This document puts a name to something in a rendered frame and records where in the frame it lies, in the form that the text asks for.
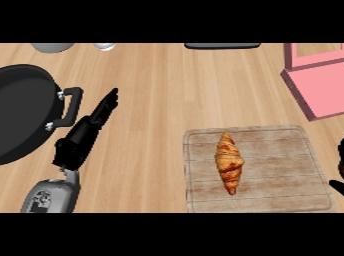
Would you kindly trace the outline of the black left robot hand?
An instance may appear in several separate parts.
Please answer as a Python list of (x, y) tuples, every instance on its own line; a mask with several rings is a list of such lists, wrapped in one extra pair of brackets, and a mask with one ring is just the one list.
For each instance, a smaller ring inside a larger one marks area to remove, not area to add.
[(117, 89), (113, 88), (101, 99), (92, 113), (83, 116), (67, 135), (55, 141), (52, 164), (74, 171), (85, 162), (98, 132), (117, 106)]

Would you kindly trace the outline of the wooden cutting board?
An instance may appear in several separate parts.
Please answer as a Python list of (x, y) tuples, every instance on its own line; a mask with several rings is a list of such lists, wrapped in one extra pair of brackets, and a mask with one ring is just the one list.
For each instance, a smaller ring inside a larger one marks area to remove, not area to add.
[[(228, 134), (244, 159), (228, 194), (215, 164)], [(182, 137), (185, 205), (190, 213), (333, 212), (333, 196), (303, 129), (296, 125), (190, 130)]]

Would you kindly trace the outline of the pink open box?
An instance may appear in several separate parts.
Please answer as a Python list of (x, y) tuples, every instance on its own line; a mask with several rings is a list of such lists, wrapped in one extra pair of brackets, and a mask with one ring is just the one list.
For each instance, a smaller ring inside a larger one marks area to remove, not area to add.
[(297, 56), (297, 44), (283, 44), (286, 87), (309, 121), (344, 114), (344, 43), (336, 51)]

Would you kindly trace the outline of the black frying pan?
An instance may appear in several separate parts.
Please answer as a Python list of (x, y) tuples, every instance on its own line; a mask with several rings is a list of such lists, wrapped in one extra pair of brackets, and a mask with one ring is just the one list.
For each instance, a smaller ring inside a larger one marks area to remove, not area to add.
[(0, 68), (0, 165), (24, 157), (54, 129), (74, 123), (82, 89), (61, 89), (48, 72), (29, 64)]

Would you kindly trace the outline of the golden brown croissant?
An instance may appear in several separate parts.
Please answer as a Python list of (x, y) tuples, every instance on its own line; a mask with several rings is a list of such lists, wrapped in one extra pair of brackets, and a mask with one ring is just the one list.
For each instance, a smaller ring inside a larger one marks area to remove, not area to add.
[(222, 133), (216, 144), (215, 164), (226, 193), (234, 195), (238, 186), (244, 160), (240, 156), (240, 152), (235, 148), (234, 141), (228, 132)]

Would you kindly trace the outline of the white small cup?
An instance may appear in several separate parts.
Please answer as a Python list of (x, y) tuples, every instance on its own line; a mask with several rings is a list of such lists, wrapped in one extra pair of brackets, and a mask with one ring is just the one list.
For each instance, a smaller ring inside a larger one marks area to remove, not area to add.
[(114, 43), (94, 43), (92, 45), (99, 51), (108, 51), (114, 48)]

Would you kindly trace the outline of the grey round bowl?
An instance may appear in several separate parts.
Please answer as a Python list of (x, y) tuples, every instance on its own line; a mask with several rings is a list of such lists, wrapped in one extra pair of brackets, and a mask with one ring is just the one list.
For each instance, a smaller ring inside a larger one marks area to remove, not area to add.
[(67, 50), (73, 46), (71, 43), (32, 43), (32, 47), (40, 52), (40, 53), (58, 53), (64, 50)]

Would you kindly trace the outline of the dark grey flat appliance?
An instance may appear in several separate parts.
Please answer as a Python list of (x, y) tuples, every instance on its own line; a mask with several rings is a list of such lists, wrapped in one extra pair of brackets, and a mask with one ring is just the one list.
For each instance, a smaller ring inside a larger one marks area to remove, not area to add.
[(197, 50), (252, 49), (259, 45), (260, 43), (184, 43), (187, 49)]

